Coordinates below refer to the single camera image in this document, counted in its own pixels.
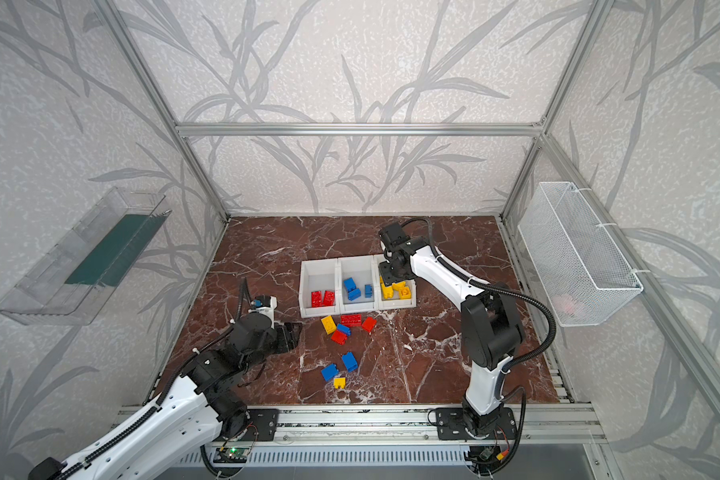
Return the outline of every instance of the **white plastic bin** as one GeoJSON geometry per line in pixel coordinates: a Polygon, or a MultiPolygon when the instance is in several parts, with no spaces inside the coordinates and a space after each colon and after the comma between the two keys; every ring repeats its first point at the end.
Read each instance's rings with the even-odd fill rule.
{"type": "Polygon", "coordinates": [[[402,300],[400,298],[400,293],[394,290],[394,295],[392,297],[392,300],[384,300],[384,296],[382,295],[382,284],[380,283],[379,277],[381,274],[378,271],[378,264],[379,262],[384,261],[384,255],[374,255],[373,256],[374,262],[373,262],[373,268],[374,268],[374,278],[376,279],[374,283],[374,294],[376,295],[376,298],[378,299],[376,310],[395,310],[395,309],[401,309],[401,308],[413,308],[416,306],[416,281],[415,280],[406,280],[405,285],[411,289],[411,298],[402,300]]]}
{"type": "Polygon", "coordinates": [[[341,278],[338,281],[341,295],[336,295],[338,298],[338,311],[340,313],[358,313],[376,310],[375,301],[378,298],[378,294],[375,289],[373,289],[374,291],[371,298],[365,297],[365,286],[370,285],[373,287],[374,285],[373,255],[345,256],[339,258],[338,268],[341,272],[341,278]],[[360,290],[360,296],[354,300],[349,299],[347,289],[344,288],[344,280],[347,278],[352,278],[358,290],[360,290]]]}
{"type": "Polygon", "coordinates": [[[338,314],[341,299],[341,274],[338,259],[306,260],[302,262],[302,274],[298,285],[298,308],[302,318],[338,314]],[[332,306],[312,308],[312,292],[325,293],[330,290],[336,294],[332,306]]]}

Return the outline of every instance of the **leaf pattern wall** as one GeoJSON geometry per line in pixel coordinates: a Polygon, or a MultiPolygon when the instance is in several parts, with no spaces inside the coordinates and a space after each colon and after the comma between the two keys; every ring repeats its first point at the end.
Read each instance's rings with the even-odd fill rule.
{"type": "MultiPolygon", "coordinates": [[[[552,132],[720,364],[720,2],[623,6],[552,132]]],[[[628,478],[720,478],[720,422],[639,301],[562,333],[628,478]]]]}
{"type": "Polygon", "coordinates": [[[241,214],[501,210],[530,140],[523,137],[194,138],[203,167],[241,214]]]}
{"type": "Polygon", "coordinates": [[[145,398],[222,229],[109,35],[84,28],[92,9],[0,1],[0,296],[113,186],[173,213],[89,326],[0,315],[0,480],[145,398]]]}
{"type": "Polygon", "coordinates": [[[180,121],[327,122],[538,121],[589,4],[117,1],[180,121]]]}

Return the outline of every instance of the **red marble tabletop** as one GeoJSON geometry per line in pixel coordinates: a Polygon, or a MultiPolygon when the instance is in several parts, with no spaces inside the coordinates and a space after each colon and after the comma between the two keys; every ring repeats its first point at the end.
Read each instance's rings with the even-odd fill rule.
{"type": "MultiPolygon", "coordinates": [[[[352,329],[344,346],[331,341],[319,318],[301,319],[298,284],[302,260],[380,252],[378,229],[391,220],[380,216],[233,218],[210,272],[173,349],[166,372],[212,340],[236,312],[238,284],[247,277],[250,292],[277,296],[276,318],[304,323],[298,347],[271,356],[261,378],[235,388],[248,404],[293,403],[460,403],[469,385],[470,360],[461,349],[460,314],[424,280],[416,281],[417,306],[370,312],[378,324],[370,334],[352,329]],[[359,368],[346,374],[341,355],[353,352],[359,368]],[[335,390],[320,370],[335,363],[347,379],[335,390]]],[[[435,216],[434,238],[452,261],[489,282],[518,281],[492,216],[435,216]]],[[[424,235],[423,224],[406,227],[424,235]]],[[[536,332],[520,305],[527,339],[520,353],[535,348],[536,332]]],[[[245,378],[252,380],[255,367],[245,378]]],[[[525,386],[529,402],[557,402],[541,356],[516,366],[504,390],[525,386]]]]}

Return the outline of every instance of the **wire mesh basket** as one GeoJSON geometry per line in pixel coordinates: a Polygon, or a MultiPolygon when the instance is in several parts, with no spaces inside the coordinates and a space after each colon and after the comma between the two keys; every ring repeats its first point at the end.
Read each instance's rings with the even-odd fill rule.
{"type": "Polygon", "coordinates": [[[643,291],[571,182],[539,182],[519,230],[562,326],[599,325],[643,291]]]}

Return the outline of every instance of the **transparent acrylic box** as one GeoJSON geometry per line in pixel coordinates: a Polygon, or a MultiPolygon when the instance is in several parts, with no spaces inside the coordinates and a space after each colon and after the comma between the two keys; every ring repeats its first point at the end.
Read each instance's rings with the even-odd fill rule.
{"type": "Polygon", "coordinates": [[[117,287],[102,279],[115,271],[126,274],[170,214],[170,210],[160,208],[164,199],[162,194],[111,189],[0,299],[0,313],[25,325],[90,324],[117,287]],[[67,283],[99,242],[128,214],[147,218],[130,238],[123,239],[124,245],[95,280],[67,283]]]}

